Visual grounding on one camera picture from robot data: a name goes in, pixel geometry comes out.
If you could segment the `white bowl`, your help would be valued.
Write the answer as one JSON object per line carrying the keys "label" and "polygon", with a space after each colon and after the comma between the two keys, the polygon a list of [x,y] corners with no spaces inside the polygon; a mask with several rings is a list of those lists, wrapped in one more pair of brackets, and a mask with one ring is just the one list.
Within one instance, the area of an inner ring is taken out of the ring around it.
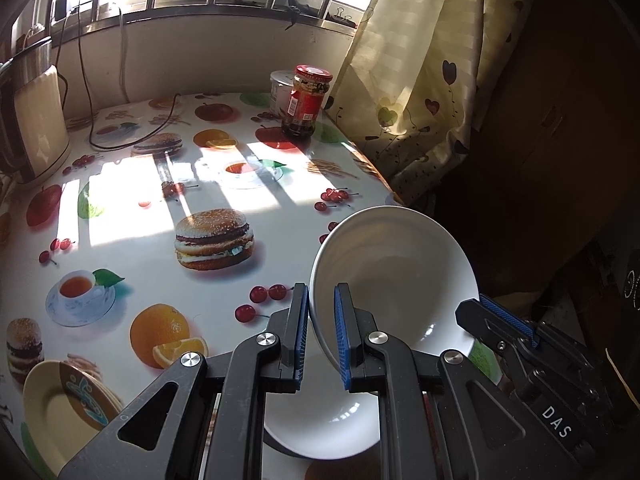
{"label": "white bowl", "polygon": [[457,241],[425,214],[375,206],[341,221],[312,266],[310,316],[320,348],[338,367],[334,287],[349,286],[357,308],[410,348],[438,356],[471,353],[474,337],[456,320],[460,302],[480,296],[471,263]]}
{"label": "white bowl", "polygon": [[340,373],[308,330],[302,386],[293,394],[268,394],[265,432],[270,445],[292,456],[355,456],[380,440],[378,399],[344,390]]}

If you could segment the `white bowl on table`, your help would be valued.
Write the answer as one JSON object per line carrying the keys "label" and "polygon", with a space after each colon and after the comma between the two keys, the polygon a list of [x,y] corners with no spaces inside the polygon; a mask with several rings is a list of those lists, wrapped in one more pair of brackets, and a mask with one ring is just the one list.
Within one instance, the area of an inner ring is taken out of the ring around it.
{"label": "white bowl on table", "polygon": [[292,456],[355,456],[380,440],[378,399],[344,390],[340,373],[308,330],[302,386],[293,394],[268,394],[265,432],[270,445]]}

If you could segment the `beige brown plate on table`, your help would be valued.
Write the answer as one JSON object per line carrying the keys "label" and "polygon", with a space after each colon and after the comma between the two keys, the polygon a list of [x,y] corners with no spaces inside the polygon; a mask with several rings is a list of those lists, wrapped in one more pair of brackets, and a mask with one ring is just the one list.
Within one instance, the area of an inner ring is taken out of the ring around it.
{"label": "beige brown plate on table", "polygon": [[44,463],[54,474],[122,410],[109,388],[61,361],[37,364],[23,387],[25,424]]}

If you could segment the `fruit print tablecloth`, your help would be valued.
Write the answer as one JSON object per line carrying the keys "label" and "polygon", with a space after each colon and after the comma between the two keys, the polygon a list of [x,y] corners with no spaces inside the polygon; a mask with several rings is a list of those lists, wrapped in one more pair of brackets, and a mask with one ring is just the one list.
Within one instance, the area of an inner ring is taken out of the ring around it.
{"label": "fruit print tablecloth", "polygon": [[47,360],[128,404],[187,351],[262,332],[343,219],[396,203],[328,118],[288,139],[260,93],[196,94],[70,122],[70,156],[1,206],[1,426],[45,479],[23,387]]}

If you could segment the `floral yellow curtain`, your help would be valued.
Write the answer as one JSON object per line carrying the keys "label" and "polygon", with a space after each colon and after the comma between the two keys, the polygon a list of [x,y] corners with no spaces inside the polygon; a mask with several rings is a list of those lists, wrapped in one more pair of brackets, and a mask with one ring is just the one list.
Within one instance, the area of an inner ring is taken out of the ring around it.
{"label": "floral yellow curtain", "polygon": [[372,0],[329,114],[406,204],[469,153],[533,0]]}

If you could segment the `red lidded sauce jar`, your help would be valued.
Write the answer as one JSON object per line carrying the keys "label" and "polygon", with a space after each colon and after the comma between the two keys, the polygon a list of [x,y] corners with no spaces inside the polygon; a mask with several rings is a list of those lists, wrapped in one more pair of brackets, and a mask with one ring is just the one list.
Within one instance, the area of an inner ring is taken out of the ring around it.
{"label": "red lidded sauce jar", "polygon": [[326,92],[333,75],[323,68],[298,64],[293,74],[293,87],[284,109],[282,129],[293,139],[307,139],[314,134]]}

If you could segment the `cream electric kettle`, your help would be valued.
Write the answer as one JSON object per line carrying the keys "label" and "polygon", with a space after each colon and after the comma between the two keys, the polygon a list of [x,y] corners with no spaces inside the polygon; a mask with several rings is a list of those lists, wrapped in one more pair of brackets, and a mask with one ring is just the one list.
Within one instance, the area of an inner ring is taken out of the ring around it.
{"label": "cream electric kettle", "polygon": [[46,180],[70,152],[52,39],[1,65],[1,172],[22,185]]}

